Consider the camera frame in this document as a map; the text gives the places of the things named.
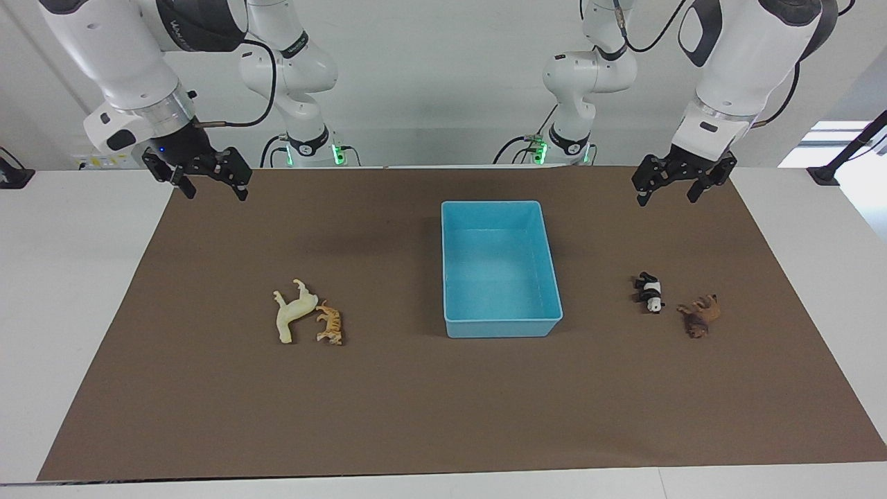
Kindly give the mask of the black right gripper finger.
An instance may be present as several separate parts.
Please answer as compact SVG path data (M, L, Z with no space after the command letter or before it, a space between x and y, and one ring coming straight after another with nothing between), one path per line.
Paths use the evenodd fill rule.
M172 186L177 187L187 199L191 200L196 196L196 187L191 183L191 180L187 176L185 166L171 166L169 183L171 183Z
M229 146L222 151L222 179L231 187L241 202L248 196L248 183L252 170L238 149Z

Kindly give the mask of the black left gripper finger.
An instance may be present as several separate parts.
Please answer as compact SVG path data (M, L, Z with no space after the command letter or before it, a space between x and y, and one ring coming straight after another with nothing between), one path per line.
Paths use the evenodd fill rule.
M636 200L640 207L645 207L649 202L650 195L658 189L659 178L659 158L656 156L645 156L636 168L631 183L637 192Z
M723 186L723 184L728 181L736 164L737 159L735 156L725 156L716 162L713 167L709 168L709 170L706 170L705 173L700 171L697 175L697 180L694 181L690 189L687 191L688 201L690 201L690 203L696 203L701 195L707 190L714 186Z

